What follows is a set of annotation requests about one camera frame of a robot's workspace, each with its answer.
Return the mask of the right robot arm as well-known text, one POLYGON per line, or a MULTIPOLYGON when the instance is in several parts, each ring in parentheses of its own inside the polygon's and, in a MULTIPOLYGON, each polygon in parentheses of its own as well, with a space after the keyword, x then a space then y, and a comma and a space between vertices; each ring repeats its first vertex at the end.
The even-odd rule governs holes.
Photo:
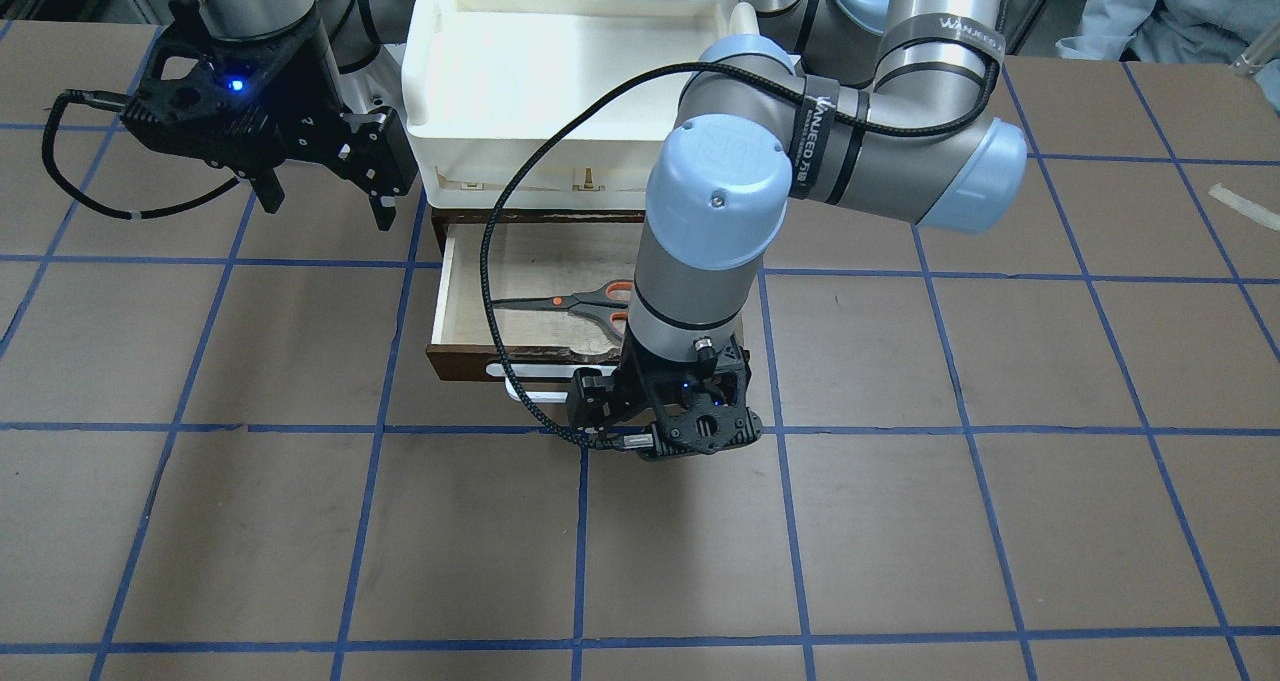
POLYGON ((170 0, 125 129, 151 151, 229 169, 268 212, 284 198, 278 166, 317 163, 362 189, 387 230, 417 175, 388 49, 407 37, 415 1, 355 0, 346 28, 328 29, 319 0, 170 0))

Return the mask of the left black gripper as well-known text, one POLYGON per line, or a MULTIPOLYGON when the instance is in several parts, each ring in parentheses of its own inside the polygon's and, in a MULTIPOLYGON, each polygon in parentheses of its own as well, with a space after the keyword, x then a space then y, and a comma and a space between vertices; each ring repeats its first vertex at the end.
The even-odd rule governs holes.
POLYGON ((749 357, 736 342, 699 349, 692 362, 626 342, 613 374, 573 373, 566 411, 593 448, 635 451, 646 460, 714 454, 762 435, 760 417, 745 399, 750 378, 749 357))

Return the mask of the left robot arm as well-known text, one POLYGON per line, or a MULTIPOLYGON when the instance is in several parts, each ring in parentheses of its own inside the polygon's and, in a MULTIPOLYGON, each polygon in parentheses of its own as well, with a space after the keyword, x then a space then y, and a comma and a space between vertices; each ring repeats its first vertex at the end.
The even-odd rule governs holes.
POLYGON ((1004 0, 888 0, 858 87, 760 35, 708 47, 646 183, 620 366, 575 373, 568 438, 658 460, 760 437, 736 326, 790 201, 963 233, 998 221, 1027 157, 986 108, 1002 19, 1004 0))

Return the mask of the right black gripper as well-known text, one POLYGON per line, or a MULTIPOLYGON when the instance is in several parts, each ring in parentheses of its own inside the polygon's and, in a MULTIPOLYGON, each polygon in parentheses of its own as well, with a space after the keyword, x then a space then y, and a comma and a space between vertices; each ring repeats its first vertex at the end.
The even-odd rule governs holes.
POLYGON ((369 195, 378 230, 392 229, 396 197, 417 175, 406 131, 393 108, 347 110, 315 8, 260 40, 215 38, 193 1, 174 1, 172 12, 122 115, 138 142, 228 166, 265 212, 285 198, 276 166, 320 163, 369 195))

